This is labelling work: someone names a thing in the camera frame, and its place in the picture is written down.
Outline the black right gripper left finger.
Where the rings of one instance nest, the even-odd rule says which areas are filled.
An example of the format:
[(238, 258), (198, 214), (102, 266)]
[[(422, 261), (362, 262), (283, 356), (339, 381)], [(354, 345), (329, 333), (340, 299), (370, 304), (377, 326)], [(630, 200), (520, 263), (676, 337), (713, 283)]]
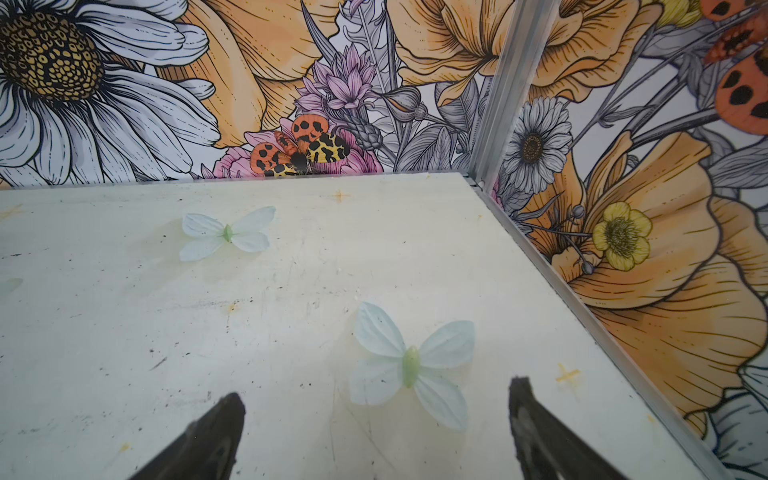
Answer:
[(191, 422), (131, 480), (229, 479), (236, 463), (245, 415), (239, 394), (227, 394)]

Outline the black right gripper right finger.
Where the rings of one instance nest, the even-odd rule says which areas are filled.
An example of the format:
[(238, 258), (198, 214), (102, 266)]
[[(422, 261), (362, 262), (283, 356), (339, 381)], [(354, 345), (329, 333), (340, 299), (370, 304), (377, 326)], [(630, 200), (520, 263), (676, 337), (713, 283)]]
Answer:
[(516, 458), (524, 478), (626, 478), (535, 398), (529, 378), (511, 379), (508, 410)]

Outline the aluminium table edge rail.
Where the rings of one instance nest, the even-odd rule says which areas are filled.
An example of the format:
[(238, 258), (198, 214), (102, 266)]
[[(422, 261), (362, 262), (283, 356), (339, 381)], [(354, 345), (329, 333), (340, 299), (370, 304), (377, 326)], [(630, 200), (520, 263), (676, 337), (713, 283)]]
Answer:
[(529, 263), (537, 269), (539, 277), (546, 280), (560, 300), (567, 305), (574, 317), (589, 332), (594, 343), (610, 358), (625, 380), (633, 387), (637, 398), (644, 402), (645, 406), (654, 415), (654, 418), (675, 439), (703, 476), (707, 479), (731, 479), (733, 476), (728, 473), (711, 450), (689, 431), (688, 427), (684, 425), (683, 420), (672, 411), (669, 402), (650, 383), (647, 376), (624, 353), (616, 341), (608, 334), (607, 330), (600, 326), (597, 320), (591, 316), (583, 302), (578, 300), (575, 294), (570, 292), (562, 283), (552, 267), (537, 253), (536, 249), (526, 240), (523, 233), (490, 197), (490, 191), (486, 188), (486, 185), (482, 181), (477, 182), (471, 177), (467, 179), (467, 182), (513, 238), (518, 249), (528, 258)]

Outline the aluminium corner post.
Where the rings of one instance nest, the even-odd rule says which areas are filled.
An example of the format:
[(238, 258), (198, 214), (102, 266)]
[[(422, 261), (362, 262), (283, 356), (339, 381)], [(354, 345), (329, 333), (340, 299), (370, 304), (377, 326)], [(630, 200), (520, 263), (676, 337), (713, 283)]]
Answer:
[(559, 5), (558, 1), (515, 3), (468, 170), (469, 177), (485, 193), (497, 180), (508, 137), (526, 102)]

